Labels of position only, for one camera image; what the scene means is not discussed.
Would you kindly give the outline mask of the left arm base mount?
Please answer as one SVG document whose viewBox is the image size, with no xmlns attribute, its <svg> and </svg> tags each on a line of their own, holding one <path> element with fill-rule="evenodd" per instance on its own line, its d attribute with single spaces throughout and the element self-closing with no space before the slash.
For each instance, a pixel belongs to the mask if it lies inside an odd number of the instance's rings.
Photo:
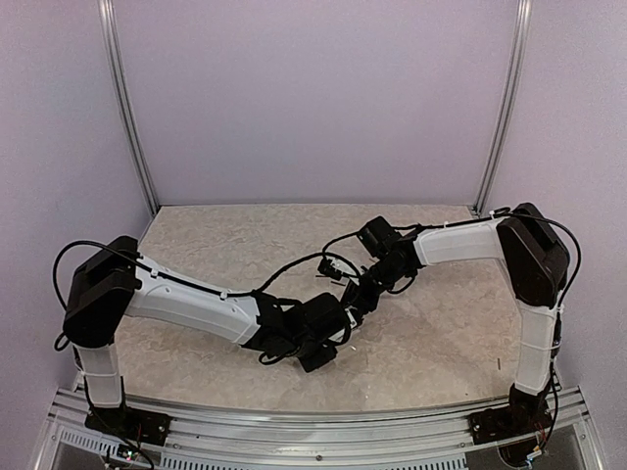
<svg viewBox="0 0 627 470">
<path fill-rule="evenodd" d="M 163 447 L 171 420 L 167 414 L 132 407 L 95 407 L 88 412 L 85 426 L 119 439 Z"/>
</svg>

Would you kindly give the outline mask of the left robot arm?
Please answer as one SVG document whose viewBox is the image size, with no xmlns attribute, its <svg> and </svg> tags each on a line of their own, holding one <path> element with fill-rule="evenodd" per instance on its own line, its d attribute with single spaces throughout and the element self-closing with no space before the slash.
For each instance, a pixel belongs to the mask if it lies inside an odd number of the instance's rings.
<svg viewBox="0 0 627 470">
<path fill-rule="evenodd" d="M 263 365 L 295 357 L 307 372 L 333 360 L 357 324 L 330 293 L 302 302 L 261 289 L 233 292 L 163 267 L 140 254 L 132 237 L 92 246 L 96 254 L 74 271 L 69 293 L 58 299 L 65 311 L 63 334 L 75 350 L 88 400 L 119 436 L 137 425 L 136 412 L 124 403 L 115 345 L 126 316 L 215 335 L 259 353 Z"/>
</svg>

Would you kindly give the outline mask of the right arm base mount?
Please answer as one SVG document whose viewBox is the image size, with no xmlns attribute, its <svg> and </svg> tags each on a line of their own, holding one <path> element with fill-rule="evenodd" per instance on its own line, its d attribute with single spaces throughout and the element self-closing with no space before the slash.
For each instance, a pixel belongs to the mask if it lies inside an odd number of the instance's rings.
<svg viewBox="0 0 627 470">
<path fill-rule="evenodd" d="M 547 411 L 530 417 L 522 408 L 516 410 L 511 406 L 471 413 L 467 421 L 476 446 L 534 433 L 541 427 L 548 429 L 553 422 Z"/>
</svg>

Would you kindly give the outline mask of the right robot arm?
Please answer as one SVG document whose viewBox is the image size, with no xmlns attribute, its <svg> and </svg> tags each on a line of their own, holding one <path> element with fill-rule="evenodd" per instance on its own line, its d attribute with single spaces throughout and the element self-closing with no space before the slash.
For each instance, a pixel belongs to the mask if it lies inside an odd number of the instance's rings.
<svg viewBox="0 0 627 470">
<path fill-rule="evenodd" d="M 524 433 L 540 415 L 537 400 L 551 387 L 561 341 L 563 297 L 569 285 L 570 254 L 551 223 L 531 203 L 497 211 L 483 219 L 442 225 L 417 224 L 406 233 L 378 216 L 358 238 L 376 262 L 352 280 L 342 304 L 357 322 L 373 312 L 380 296 L 403 278 L 427 266 L 477 259 L 498 259 L 521 317 L 520 352 L 510 402 L 501 424 Z"/>
</svg>

